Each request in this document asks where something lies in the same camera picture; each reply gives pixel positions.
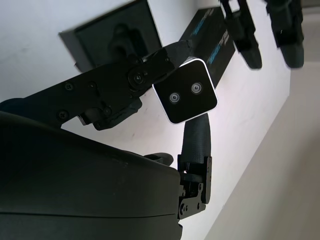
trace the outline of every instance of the screw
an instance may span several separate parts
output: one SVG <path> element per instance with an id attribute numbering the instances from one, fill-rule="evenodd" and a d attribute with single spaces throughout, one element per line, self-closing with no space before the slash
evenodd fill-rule
<path id="1" fill-rule="evenodd" d="M 91 81 L 88 83 L 88 87 L 89 88 L 92 88 L 92 89 L 95 89 L 97 87 L 96 83 L 94 81 Z"/>
<path id="2" fill-rule="evenodd" d="M 183 215 L 186 211 L 186 208 L 185 208 L 185 205 L 184 204 L 181 204 L 180 206 L 180 214 Z"/>
<path id="3" fill-rule="evenodd" d="M 58 119 L 65 121 L 68 119 L 69 113 L 65 110 L 61 110 L 57 113 L 57 117 L 58 117 Z"/>
<path id="4" fill-rule="evenodd" d="M 71 82 L 66 82 L 65 85 L 64 85 L 64 88 L 67 90 L 67 91 L 72 91 L 74 89 L 74 86 L 72 85 Z"/>
<path id="5" fill-rule="evenodd" d="M 143 83 L 143 77 L 140 75 L 140 73 L 137 73 L 136 75 L 134 75 L 133 79 L 137 84 Z"/>
<path id="6" fill-rule="evenodd" d="M 110 116 L 111 115 L 111 108 L 110 107 L 105 107 L 104 109 L 103 109 L 103 111 L 104 111 L 104 113 L 105 113 L 105 115 L 108 117 L 108 116 Z"/>

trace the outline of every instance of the camera housing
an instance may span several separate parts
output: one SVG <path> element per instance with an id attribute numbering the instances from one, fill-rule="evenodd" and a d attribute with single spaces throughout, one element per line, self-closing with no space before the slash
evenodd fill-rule
<path id="1" fill-rule="evenodd" d="M 172 124 L 198 117 L 218 105 L 207 66 L 200 58 L 188 59 L 153 89 Z"/>

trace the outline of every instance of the black bracket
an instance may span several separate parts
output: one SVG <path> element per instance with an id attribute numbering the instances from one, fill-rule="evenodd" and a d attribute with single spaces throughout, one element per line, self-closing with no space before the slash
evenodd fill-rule
<path id="1" fill-rule="evenodd" d="M 181 163 L 178 156 L 180 173 L 180 195 L 178 218 L 184 219 L 206 209 L 210 201 L 212 179 L 212 157 L 206 157 L 204 163 Z"/>
<path id="2" fill-rule="evenodd" d="M 251 69 L 261 69 L 262 59 L 255 38 L 256 27 L 246 0 L 237 0 L 240 9 L 232 12 L 229 0 L 220 0 L 225 11 L 225 24 L 239 53 Z"/>
<path id="3" fill-rule="evenodd" d="M 304 65 L 301 0 L 266 0 L 276 46 L 290 68 Z"/>

